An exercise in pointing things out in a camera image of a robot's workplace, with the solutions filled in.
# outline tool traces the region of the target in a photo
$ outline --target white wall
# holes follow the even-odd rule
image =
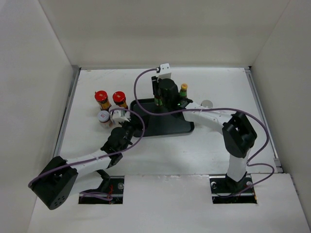
[[[70,62],[248,66],[289,0],[40,0]]]
[[[0,1],[0,232],[26,232],[72,77],[37,0]]]
[[[252,72],[281,163],[311,225],[310,0],[291,0]]]

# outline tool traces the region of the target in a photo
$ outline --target black tray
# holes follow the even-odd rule
[[[168,110],[163,106],[156,106],[154,99],[138,100],[139,103],[149,112],[152,113],[167,113]],[[131,102],[130,109],[138,113],[141,117],[148,116],[136,104],[136,100]],[[168,116],[149,116],[148,127],[145,131],[144,137],[178,134],[178,133],[191,133],[194,130],[194,123],[175,118],[171,115]],[[134,137],[140,137],[141,132],[136,131]]]

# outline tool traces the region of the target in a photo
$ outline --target metal frame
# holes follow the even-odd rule
[[[270,132],[270,129],[269,129],[269,125],[268,125],[266,116],[265,116],[265,114],[263,112],[263,108],[262,108],[262,105],[261,105],[261,102],[260,102],[260,99],[259,99],[259,95],[258,95],[258,92],[256,90],[256,86],[255,86],[255,83],[254,83],[254,80],[253,80],[252,72],[251,72],[250,68],[248,68],[248,69],[245,68],[244,70],[245,70],[245,73],[246,73],[249,85],[251,87],[251,90],[252,90],[252,93],[253,93],[253,97],[255,99],[255,103],[256,103],[257,109],[258,109],[259,114],[260,114],[260,118],[263,120],[263,123],[265,124],[265,126],[268,129],[269,136],[270,136],[270,144],[271,144],[271,146],[273,148],[274,157],[276,159],[278,159],[278,154],[277,154],[277,151],[276,151],[276,147],[275,147],[275,144],[274,144],[273,139],[272,139],[272,135],[271,135],[271,132]]]
[[[66,127],[67,127],[67,122],[68,122],[68,118],[69,118],[69,113],[71,110],[74,93],[76,91],[78,79],[80,76],[80,71],[81,71],[80,67],[72,66],[72,69],[73,69],[72,81],[71,81],[71,85],[69,88],[68,98],[67,98],[67,102],[66,102],[66,106],[65,106],[65,110],[64,110],[64,114],[63,114],[62,123],[61,123],[60,130],[58,133],[56,146],[54,149],[53,158],[55,156],[59,155],[60,149],[61,149],[62,144],[63,144],[64,135],[65,135]]]

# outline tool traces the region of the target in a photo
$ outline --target spice bottle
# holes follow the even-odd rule
[[[119,107],[123,107],[128,109],[128,106],[126,104],[126,97],[125,94],[121,91],[117,91],[113,94],[112,99],[116,105]]]
[[[108,111],[111,107],[111,104],[108,100],[107,92],[105,91],[97,91],[95,92],[95,100],[99,104],[102,111]]]
[[[97,114],[97,118],[99,120],[99,122],[101,123],[101,126],[104,129],[108,129],[112,126],[112,121],[110,119],[110,114],[107,111],[100,111]]]
[[[181,97],[187,98],[187,88],[188,88],[187,84],[185,84],[185,83],[181,84],[180,91],[179,91],[179,95]]]

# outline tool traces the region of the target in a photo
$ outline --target red lid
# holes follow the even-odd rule
[[[112,98],[114,102],[120,103],[125,101],[125,94],[121,91],[117,91],[113,94]]]
[[[96,101],[105,101],[108,98],[107,92],[105,91],[97,91],[95,92],[95,99]]]

